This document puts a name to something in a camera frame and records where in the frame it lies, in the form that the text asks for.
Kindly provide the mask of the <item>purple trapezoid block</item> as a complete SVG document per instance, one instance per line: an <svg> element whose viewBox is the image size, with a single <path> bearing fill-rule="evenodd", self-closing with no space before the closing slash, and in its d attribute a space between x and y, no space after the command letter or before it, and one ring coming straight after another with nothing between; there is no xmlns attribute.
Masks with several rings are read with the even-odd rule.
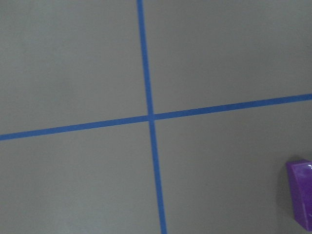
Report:
<svg viewBox="0 0 312 234"><path fill-rule="evenodd" d="M294 219L312 230L312 162L302 159L286 163Z"/></svg>

